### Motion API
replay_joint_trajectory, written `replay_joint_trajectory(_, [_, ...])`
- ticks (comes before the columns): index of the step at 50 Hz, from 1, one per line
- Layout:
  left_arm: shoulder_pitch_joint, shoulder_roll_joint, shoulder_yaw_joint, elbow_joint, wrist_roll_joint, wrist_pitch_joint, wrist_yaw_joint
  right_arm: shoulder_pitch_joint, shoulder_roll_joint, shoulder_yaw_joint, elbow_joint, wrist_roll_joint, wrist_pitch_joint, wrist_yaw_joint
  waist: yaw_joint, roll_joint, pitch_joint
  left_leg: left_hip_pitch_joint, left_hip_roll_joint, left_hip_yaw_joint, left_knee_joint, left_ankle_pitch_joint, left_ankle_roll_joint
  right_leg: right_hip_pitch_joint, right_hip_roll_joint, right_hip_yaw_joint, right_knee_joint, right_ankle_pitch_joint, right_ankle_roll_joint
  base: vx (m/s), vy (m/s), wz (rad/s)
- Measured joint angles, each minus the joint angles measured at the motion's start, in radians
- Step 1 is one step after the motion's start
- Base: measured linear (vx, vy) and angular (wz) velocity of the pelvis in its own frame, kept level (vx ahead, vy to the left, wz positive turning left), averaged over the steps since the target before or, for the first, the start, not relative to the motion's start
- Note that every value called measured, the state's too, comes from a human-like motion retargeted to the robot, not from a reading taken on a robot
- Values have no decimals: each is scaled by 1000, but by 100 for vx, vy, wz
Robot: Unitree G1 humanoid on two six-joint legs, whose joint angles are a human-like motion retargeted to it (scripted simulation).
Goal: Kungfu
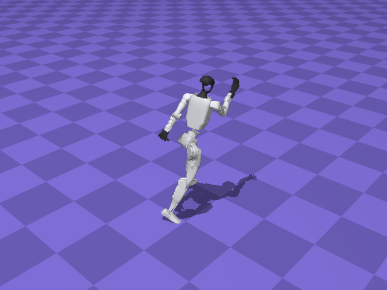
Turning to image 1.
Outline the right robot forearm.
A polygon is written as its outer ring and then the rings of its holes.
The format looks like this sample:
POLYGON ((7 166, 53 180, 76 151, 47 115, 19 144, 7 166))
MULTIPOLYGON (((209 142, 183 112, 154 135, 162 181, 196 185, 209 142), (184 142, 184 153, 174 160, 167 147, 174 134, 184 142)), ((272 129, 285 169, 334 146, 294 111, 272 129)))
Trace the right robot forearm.
POLYGON ((224 109, 226 109, 225 110, 225 115, 227 115, 227 113, 228 113, 228 111, 229 111, 229 105, 230 105, 230 102, 231 102, 231 100, 233 99, 233 98, 230 98, 230 96, 232 95, 232 93, 228 93, 227 94, 227 96, 224 98, 224 103, 223 103, 223 105, 222 105, 222 107, 224 108, 224 109))

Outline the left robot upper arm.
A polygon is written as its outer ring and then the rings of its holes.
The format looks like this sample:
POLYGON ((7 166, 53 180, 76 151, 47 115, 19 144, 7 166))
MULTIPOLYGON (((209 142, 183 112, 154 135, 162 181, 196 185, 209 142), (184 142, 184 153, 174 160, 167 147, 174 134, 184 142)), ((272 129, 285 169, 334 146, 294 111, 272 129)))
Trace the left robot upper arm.
POLYGON ((181 118, 181 116, 183 114, 181 114, 181 112, 185 109, 185 107, 187 106, 187 104, 189 103, 189 99, 191 97, 192 94, 190 93, 185 93, 183 95, 183 98, 182 100, 180 101, 178 107, 177 107, 177 110, 174 112, 173 114, 173 117, 177 120, 179 120, 181 118))

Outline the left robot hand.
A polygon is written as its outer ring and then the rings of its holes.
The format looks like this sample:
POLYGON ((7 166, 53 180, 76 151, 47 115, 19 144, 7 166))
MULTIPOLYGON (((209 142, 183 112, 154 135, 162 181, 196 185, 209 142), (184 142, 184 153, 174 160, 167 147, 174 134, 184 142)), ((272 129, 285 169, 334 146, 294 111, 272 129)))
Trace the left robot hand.
MULTIPOLYGON (((168 132, 169 133, 169 132, 168 132)), ((167 138, 167 135, 168 135, 168 133, 163 129, 162 130, 162 132, 158 135, 158 137, 160 137, 160 138, 162 138, 162 140, 164 140, 164 141, 170 141, 170 140, 168 140, 168 138, 167 138)))

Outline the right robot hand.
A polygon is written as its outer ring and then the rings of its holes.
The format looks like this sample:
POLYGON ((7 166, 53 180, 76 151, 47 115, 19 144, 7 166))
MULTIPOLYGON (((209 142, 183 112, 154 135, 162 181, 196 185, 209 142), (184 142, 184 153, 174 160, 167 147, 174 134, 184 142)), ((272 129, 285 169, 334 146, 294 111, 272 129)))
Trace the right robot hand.
POLYGON ((236 77, 234 77, 234 78, 232 77, 232 79, 233 79, 233 84, 232 84, 232 87, 231 87, 231 91, 229 91, 230 93, 232 93, 230 98, 234 97, 235 91, 239 88, 239 80, 236 77))

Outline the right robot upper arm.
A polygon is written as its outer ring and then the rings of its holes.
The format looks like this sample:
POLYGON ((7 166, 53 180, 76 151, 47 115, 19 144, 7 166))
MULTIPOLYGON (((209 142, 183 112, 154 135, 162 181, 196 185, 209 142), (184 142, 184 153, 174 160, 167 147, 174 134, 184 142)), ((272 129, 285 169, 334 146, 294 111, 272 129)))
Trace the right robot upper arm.
POLYGON ((225 117, 225 110, 222 105, 221 105, 221 102, 219 101, 211 101, 210 102, 210 108, 213 110, 213 111, 217 111, 217 113, 222 116, 222 117, 225 117))

